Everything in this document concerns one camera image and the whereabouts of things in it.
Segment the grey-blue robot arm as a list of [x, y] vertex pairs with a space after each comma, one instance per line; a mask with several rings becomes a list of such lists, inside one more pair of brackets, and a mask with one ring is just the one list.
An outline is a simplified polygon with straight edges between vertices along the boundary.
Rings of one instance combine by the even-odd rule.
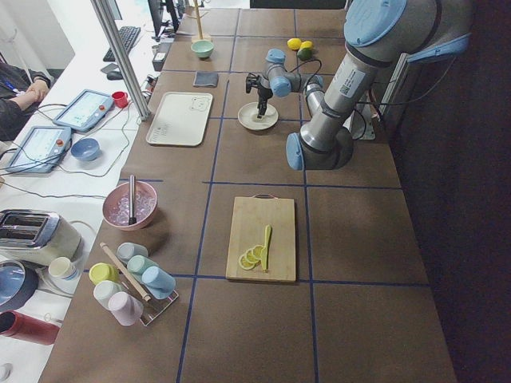
[[402, 54], [409, 63], [443, 61], [468, 47], [472, 1], [355, 1], [344, 24], [346, 55], [327, 89], [309, 83], [308, 100], [318, 100], [312, 118], [287, 138], [289, 166], [327, 170], [352, 157], [353, 140], [344, 122], [379, 71]]
[[267, 102], [273, 96], [286, 97], [290, 93], [307, 93], [311, 89], [322, 89], [323, 78], [318, 74], [300, 74], [287, 71], [286, 54], [281, 49], [270, 49], [261, 74], [249, 73], [245, 80], [246, 93], [257, 89], [258, 102], [255, 118], [261, 120], [267, 115]]

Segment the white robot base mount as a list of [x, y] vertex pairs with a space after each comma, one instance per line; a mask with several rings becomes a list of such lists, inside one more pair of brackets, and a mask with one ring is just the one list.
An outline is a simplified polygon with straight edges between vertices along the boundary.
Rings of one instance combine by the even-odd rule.
[[350, 132], [353, 140], [374, 140], [375, 133], [372, 118], [370, 98], [368, 93], [364, 93], [356, 104], [354, 111], [344, 122], [343, 127]]

